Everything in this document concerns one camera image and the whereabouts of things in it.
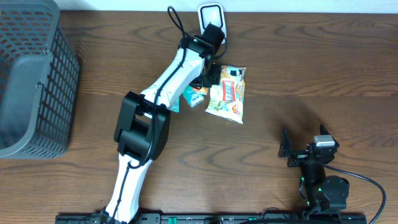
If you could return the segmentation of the teal packet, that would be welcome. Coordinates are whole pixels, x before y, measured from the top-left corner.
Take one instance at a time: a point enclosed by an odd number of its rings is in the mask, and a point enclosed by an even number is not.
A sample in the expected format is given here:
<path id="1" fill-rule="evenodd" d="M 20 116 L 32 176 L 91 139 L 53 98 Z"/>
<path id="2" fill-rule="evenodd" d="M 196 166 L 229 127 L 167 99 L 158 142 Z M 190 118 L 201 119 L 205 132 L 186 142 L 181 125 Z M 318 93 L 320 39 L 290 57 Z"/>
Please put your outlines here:
<path id="1" fill-rule="evenodd" d="M 178 113 L 180 108 L 180 97 L 182 96 L 191 108 L 199 105 L 205 100 L 208 94 L 208 88 L 202 87 L 200 89 L 188 86 L 184 89 L 183 93 L 177 98 L 176 102 L 171 107 L 171 111 Z"/>

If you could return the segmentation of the yellow snack bag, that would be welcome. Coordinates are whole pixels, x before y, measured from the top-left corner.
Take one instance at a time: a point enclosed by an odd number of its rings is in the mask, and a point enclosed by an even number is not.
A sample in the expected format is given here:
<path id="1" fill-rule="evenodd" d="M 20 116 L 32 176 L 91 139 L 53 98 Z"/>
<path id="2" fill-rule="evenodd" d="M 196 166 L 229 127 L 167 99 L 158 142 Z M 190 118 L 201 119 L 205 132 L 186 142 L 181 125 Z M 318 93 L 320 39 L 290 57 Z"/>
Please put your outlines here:
<path id="1" fill-rule="evenodd" d="M 246 67 L 222 65 L 220 82 L 210 88 L 206 113 L 243 124 Z"/>

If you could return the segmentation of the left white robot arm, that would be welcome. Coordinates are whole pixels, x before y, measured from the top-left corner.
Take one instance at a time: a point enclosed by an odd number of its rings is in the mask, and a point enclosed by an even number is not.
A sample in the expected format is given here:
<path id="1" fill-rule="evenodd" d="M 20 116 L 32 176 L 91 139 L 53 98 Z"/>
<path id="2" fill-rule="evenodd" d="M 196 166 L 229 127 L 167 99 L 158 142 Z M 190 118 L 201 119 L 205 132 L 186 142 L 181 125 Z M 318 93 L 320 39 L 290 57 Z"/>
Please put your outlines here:
<path id="1" fill-rule="evenodd" d="M 130 91 L 123 98 L 114 132 L 118 176 L 111 200 L 101 212 L 102 223 L 129 223 L 136 217 L 149 166 L 168 140 L 171 108 L 191 82 L 209 77 L 224 40 L 222 28 L 214 24 L 208 24 L 200 36 L 184 34 L 160 77 L 141 93 Z"/>

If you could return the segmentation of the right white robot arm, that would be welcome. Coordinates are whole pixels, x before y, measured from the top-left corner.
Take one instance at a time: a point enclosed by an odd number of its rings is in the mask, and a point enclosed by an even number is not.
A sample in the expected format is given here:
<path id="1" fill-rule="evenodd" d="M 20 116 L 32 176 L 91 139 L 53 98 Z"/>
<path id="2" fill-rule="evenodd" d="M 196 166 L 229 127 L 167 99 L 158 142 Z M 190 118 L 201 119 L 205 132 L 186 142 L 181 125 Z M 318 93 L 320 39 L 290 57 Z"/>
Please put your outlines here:
<path id="1" fill-rule="evenodd" d="M 346 209 L 349 182 L 345 178 L 327 176 L 325 173 L 325 166 L 335 158 L 339 146 L 322 124 L 320 134 L 314 136 L 313 142 L 301 150 L 293 149 L 287 130 L 282 130 L 278 157 L 286 158 L 288 167 L 298 167 L 301 171 L 299 192 L 308 205 L 299 212 L 301 218 L 310 220 L 316 215 L 338 217 Z"/>

